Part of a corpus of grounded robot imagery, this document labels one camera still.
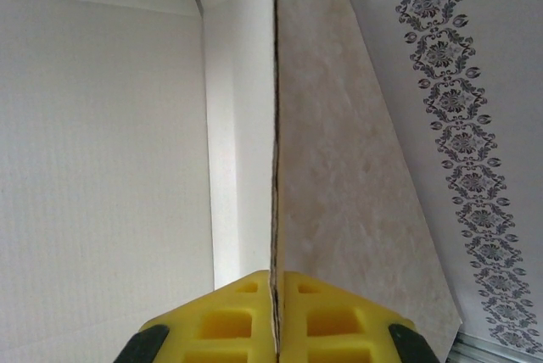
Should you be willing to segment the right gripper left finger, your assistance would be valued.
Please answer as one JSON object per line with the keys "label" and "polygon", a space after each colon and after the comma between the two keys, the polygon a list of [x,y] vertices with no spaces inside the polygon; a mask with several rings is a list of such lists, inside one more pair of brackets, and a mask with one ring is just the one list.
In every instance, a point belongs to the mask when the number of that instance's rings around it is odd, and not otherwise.
{"label": "right gripper left finger", "polygon": [[269,272],[264,270],[147,321],[115,358],[153,363],[276,360]]}

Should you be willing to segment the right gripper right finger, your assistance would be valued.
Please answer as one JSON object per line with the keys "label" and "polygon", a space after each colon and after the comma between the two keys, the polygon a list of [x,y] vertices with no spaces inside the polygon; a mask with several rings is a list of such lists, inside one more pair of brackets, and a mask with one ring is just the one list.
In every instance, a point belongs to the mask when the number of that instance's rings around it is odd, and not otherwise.
{"label": "right gripper right finger", "polygon": [[399,313],[299,272],[284,276],[281,362],[436,362]]}

